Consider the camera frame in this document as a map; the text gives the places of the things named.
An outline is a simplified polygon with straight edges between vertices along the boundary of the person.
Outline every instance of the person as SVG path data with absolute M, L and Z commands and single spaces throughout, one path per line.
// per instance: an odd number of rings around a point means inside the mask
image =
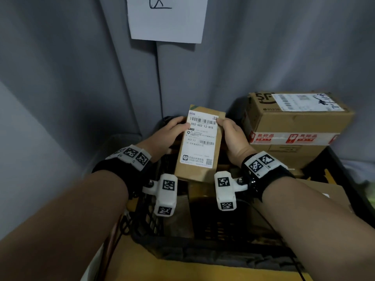
M 159 160 L 189 128 L 182 120 L 172 119 L 138 146 Z M 255 150 L 232 120 L 217 123 L 229 160 L 241 166 Z M 88 175 L 0 241 L 0 279 L 79 280 L 127 199 L 126 185 L 114 173 Z M 375 230 L 367 223 L 291 177 L 273 181 L 262 199 L 263 211 L 315 281 L 375 280 Z

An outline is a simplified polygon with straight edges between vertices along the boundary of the wire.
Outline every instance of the wire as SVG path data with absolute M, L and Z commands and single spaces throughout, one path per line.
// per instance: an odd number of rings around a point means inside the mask
M 267 221 L 267 219 L 262 215 L 262 213 L 261 213 L 257 208 L 255 208 L 251 203 L 249 203 L 249 202 L 247 202 L 247 201 L 245 201 L 245 200 L 237 199 L 237 201 L 241 201 L 241 202 L 244 202 L 244 203 L 248 204 L 248 205 L 249 205 L 250 207 L 252 207 L 256 212 L 258 212 L 258 214 L 259 214 L 259 215 L 262 217 L 262 219 L 268 224 L 268 226 L 271 227 L 271 229 L 273 230 L 273 232 L 275 233 L 275 235 L 278 237 L 278 239 L 280 240 L 280 242 L 281 242 L 281 244 L 283 245 L 283 247 L 288 248 L 288 247 L 286 246 L 286 244 L 284 243 L 284 241 L 282 240 L 282 238 L 280 237 L 280 235 L 276 232 L 276 230 L 275 230 L 275 229 L 273 228 L 273 226 L 270 224 L 270 222 Z M 305 278 L 303 277 L 303 275 L 302 275 L 301 270 L 298 268 L 298 264 L 297 264 L 297 262 L 294 260 L 293 256 L 292 256 L 292 255 L 289 255 L 289 257 L 290 257 L 290 259 L 293 261 L 293 264 L 294 264 L 294 266 L 296 267 L 296 269 L 297 269 L 299 275 L 301 276 L 301 279 L 302 279 L 303 281 L 306 281 L 306 279 L 305 279 Z

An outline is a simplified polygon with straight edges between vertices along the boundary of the white wall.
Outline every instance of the white wall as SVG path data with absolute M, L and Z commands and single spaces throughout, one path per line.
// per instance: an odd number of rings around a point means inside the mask
M 0 82 L 0 239 L 81 172 Z

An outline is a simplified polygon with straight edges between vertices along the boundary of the handwritten symbol on paper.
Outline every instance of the handwritten symbol on paper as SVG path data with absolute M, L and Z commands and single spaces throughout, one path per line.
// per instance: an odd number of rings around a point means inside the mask
M 152 6 L 151 0 L 149 0 L 149 4 L 150 4 L 150 9 L 171 9 L 171 7 L 164 7 L 164 4 L 162 3 L 161 0 L 157 0 L 154 6 Z

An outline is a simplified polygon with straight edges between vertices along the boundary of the yellow surface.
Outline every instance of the yellow surface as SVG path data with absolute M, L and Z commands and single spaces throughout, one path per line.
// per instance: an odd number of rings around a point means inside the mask
M 304 274 L 306 281 L 312 281 Z M 300 281 L 296 272 L 233 268 L 220 265 L 160 260 L 123 236 L 113 254 L 105 281 Z

